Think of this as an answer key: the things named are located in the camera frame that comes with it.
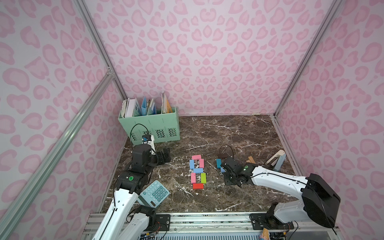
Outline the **pink block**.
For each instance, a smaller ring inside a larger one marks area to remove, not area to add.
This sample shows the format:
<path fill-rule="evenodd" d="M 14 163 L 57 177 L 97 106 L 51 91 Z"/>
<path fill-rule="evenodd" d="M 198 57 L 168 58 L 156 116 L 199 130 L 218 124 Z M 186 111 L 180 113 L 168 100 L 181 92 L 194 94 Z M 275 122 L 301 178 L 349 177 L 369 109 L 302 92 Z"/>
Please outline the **pink block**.
<path fill-rule="evenodd" d="M 200 160 L 202 158 L 201 155 L 194 155 L 192 156 L 192 160 Z"/>
<path fill-rule="evenodd" d="M 195 184 L 197 182 L 196 180 L 196 173 L 191 173 L 191 183 Z"/>
<path fill-rule="evenodd" d="M 200 159 L 199 160 L 199 168 L 204 168 L 204 166 L 205 166 L 205 161 L 204 161 L 204 159 Z"/>

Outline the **green block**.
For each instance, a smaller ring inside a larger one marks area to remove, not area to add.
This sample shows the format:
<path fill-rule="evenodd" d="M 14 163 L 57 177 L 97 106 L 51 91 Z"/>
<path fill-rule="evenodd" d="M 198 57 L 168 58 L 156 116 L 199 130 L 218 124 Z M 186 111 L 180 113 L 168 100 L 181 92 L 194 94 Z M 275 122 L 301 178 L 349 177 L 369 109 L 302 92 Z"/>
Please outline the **green block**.
<path fill-rule="evenodd" d="M 201 183 L 202 184 L 206 184 L 207 183 L 206 173 L 201 173 Z"/>

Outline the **dark brown block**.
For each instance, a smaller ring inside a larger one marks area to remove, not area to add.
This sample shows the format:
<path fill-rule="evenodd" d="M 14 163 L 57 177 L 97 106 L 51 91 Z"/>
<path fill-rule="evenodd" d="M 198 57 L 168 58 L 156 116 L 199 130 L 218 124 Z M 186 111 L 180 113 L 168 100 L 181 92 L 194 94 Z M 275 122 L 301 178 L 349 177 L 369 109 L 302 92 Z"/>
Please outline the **dark brown block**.
<path fill-rule="evenodd" d="M 219 159 L 226 159 L 228 157 L 228 154 L 218 154 Z"/>

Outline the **wooden block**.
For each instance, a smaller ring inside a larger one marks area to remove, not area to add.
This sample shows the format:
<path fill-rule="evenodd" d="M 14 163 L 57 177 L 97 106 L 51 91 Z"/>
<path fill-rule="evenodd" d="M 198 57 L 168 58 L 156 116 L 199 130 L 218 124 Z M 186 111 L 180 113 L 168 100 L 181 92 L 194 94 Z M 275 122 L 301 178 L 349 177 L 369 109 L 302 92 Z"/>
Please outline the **wooden block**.
<path fill-rule="evenodd" d="M 247 163 L 251 163 L 251 164 L 255 164 L 256 163 L 252 156 L 249 156 L 248 160 L 246 162 Z"/>

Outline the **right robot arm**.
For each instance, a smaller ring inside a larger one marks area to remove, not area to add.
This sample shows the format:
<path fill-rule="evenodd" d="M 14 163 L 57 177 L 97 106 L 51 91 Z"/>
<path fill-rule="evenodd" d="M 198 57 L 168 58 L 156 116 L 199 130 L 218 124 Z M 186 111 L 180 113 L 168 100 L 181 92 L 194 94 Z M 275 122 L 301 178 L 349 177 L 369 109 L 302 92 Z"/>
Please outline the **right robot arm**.
<path fill-rule="evenodd" d="M 272 203 L 263 220 L 251 217 L 252 221 L 267 229 L 287 229 L 293 226 L 294 221 L 313 221 L 325 228 L 335 227 L 341 198 L 321 176 L 287 175 L 252 163 L 242 165 L 232 157 L 225 158 L 221 168 L 225 170 L 223 175 L 227 186 L 262 186 L 296 198 L 289 203 Z"/>

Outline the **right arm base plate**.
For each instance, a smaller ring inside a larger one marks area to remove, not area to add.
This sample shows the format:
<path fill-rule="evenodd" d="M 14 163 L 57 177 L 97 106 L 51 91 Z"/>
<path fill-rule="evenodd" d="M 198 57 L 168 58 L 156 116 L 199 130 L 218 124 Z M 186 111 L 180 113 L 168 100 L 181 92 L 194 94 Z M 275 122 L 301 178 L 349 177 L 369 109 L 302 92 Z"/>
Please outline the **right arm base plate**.
<path fill-rule="evenodd" d="M 249 216 L 253 230 L 284 230 L 290 231 L 294 230 L 295 227 L 293 222 L 282 223 L 274 216 L 269 216 L 268 214 L 250 214 Z"/>

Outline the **teal block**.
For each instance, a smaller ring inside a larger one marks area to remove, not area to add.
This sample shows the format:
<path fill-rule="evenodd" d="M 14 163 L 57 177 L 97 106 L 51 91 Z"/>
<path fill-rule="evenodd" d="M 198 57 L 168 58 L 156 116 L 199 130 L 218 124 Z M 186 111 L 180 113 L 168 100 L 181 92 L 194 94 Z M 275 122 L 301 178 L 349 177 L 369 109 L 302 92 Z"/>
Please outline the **teal block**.
<path fill-rule="evenodd" d="M 222 164 L 221 159 L 216 159 L 216 164 L 217 164 L 217 168 L 220 169 Z"/>

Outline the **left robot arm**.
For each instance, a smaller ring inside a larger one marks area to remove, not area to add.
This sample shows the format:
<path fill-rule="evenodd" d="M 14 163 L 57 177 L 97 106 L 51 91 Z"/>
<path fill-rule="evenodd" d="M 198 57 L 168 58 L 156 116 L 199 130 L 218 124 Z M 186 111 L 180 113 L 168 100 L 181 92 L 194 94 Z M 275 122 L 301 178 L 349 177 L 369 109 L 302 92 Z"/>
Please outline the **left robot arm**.
<path fill-rule="evenodd" d="M 163 164 L 169 153 L 155 151 L 153 135 L 144 135 L 142 141 L 133 147 L 133 158 L 115 183 L 113 200 L 95 240 L 152 240 L 170 229 L 170 215 L 156 213 L 170 192 L 159 181 L 150 183 L 154 167 Z"/>

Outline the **red block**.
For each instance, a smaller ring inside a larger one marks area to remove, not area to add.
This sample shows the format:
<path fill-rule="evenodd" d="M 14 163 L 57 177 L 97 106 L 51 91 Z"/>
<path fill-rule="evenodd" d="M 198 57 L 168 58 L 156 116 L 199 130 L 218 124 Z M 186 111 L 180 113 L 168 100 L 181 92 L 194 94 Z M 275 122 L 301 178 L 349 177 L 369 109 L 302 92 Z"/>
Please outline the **red block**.
<path fill-rule="evenodd" d="M 203 190 L 204 189 L 204 184 L 201 184 L 201 183 L 194 183 L 193 184 L 193 189 L 194 190 Z"/>

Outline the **light blue block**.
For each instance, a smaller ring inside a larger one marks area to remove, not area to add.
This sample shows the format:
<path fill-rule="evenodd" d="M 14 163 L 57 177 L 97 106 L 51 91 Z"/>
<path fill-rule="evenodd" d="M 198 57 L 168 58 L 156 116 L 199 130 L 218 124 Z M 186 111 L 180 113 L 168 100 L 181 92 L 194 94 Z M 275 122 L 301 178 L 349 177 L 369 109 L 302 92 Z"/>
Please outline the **light blue block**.
<path fill-rule="evenodd" d="M 203 168 L 195 168 L 195 169 L 193 169 L 193 173 L 195 173 L 195 174 L 201 174 L 203 172 L 204 172 Z"/>

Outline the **pink block top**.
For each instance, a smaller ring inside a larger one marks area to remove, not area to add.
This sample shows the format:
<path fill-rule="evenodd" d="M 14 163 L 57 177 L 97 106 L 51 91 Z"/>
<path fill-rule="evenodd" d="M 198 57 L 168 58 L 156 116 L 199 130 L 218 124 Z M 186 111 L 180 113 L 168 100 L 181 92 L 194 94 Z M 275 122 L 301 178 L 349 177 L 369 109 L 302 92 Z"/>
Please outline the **pink block top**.
<path fill-rule="evenodd" d="M 200 160 L 202 158 L 201 155 L 194 155 L 192 156 L 192 160 Z"/>

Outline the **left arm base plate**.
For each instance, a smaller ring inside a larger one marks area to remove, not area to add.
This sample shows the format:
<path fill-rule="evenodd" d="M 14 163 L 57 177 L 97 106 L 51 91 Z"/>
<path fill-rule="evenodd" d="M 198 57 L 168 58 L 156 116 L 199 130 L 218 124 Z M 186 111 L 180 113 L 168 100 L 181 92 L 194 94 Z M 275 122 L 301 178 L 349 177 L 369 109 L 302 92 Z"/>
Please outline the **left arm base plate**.
<path fill-rule="evenodd" d="M 149 220 L 149 225 L 145 229 L 147 232 L 170 230 L 171 215 L 169 214 L 155 214 Z"/>

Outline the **teal calculator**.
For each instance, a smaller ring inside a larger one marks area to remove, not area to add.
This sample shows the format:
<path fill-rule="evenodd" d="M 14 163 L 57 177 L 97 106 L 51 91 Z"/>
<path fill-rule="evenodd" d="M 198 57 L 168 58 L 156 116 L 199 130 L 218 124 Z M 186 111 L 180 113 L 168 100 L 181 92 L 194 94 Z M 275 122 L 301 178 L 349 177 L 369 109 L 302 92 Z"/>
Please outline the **teal calculator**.
<path fill-rule="evenodd" d="M 138 197 L 138 203 L 142 206 L 157 208 L 168 196 L 170 192 L 158 180 L 155 180 Z"/>

